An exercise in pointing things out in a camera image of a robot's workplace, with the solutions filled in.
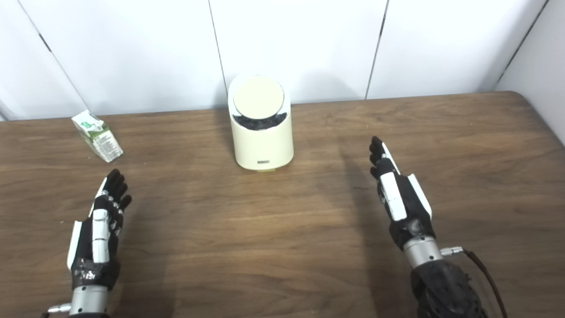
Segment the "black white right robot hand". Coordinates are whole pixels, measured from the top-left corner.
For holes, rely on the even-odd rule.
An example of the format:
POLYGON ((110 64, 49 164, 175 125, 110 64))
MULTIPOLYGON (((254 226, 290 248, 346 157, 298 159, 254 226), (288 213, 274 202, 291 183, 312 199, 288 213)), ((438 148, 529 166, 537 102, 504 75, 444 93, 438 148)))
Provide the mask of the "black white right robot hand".
POLYGON ((411 239, 436 239, 432 209, 416 176, 401 174, 387 145, 377 136, 372 137, 369 151, 370 173, 390 219, 388 230, 394 244, 404 250, 411 239))

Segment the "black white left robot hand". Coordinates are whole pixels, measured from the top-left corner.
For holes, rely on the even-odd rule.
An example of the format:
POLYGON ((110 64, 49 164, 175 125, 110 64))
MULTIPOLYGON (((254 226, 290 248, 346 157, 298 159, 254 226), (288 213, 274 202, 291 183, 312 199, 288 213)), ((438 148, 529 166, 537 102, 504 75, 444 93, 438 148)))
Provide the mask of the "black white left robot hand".
POLYGON ((127 190, 125 175, 113 169, 103 179, 87 218, 74 223, 67 256, 72 289, 97 285, 113 290, 121 272, 119 235, 132 202, 127 190))

